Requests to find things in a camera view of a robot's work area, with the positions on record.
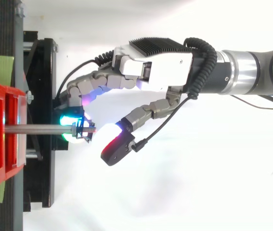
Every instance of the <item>robotic hand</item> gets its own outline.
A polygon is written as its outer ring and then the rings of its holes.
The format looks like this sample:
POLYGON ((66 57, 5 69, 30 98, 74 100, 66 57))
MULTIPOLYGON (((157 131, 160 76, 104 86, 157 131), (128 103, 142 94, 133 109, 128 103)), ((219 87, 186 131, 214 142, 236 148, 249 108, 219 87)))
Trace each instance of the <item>robotic hand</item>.
POLYGON ((59 108, 81 115, 84 101, 89 103, 111 89, 168 86, 165 99, 136 108, 116 123, 121 133, 101 154, 109 166, 143 148, 183 103, 197 99, 199 93, 273 95, 273 51, 215 51, 197 38, 186 39, 184 45, 169 38, 142 38, 93 62, 99 70, 69 82, 59 95, 59 108), (188 97, 180 104, 182 94, 188 97), (150 118, 166 116, 151 136, 135 143, 133 131, 150 118))

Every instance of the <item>white wall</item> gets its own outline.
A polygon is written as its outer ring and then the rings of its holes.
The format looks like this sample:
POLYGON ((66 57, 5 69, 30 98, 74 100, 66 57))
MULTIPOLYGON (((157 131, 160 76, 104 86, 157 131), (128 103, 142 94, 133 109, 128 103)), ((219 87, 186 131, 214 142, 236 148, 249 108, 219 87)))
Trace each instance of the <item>white wall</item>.
MULTIPOLYGON (((80 63, 130 39, 199 37, 217 50, 273 49, 273 1, 24 0, 25 30, 53 38, 58 86, 80 63)), ((96 67, 88 66, 75 77, 96 67)), ((86 108, 97 127, 162 93, 118 92, 86 108)), ((249 102, 273 107, 256 96, 249 102)), ((134 133, 149 135, 162 120, 134 133)), ((55 204, 33 205, 24 230, 273 231, 273 111, 229 96, 188 102, 139 153, 108 167, 91 145, 56 153, 55 204)))

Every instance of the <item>red container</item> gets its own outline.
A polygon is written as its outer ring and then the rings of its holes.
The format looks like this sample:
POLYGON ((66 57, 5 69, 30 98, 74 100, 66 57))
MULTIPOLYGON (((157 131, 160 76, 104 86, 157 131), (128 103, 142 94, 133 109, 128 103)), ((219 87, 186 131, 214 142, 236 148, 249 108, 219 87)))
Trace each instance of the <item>red container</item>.
POLYGON ((26 160, 26 135, 5 134, 5 124, 26 123, 26 95, 0 85, 0 183, 20 171, 26 160))

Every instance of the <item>metal bolt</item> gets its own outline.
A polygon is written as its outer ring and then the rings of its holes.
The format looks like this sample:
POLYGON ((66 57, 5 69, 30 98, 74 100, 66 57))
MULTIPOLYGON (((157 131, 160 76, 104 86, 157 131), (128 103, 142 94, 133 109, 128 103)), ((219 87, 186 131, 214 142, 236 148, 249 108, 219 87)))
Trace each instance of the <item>metal bolt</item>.
POLYGON ((58 45, 57 44, 53 46, 53 52, 58 53, 58 45))
POLYGON ((28 104, 31 104, 31 102, 34 100, 34 96, 31 94, 31 91, 26 92, 26 99, 28 104))
POLYGON ((20 18, 25 17, 25 15, 24 15, 24 4, 22 4, 22 3, 17 4, 17 6, 15 8, 15 14, 17 16, 19 16, 20 18))

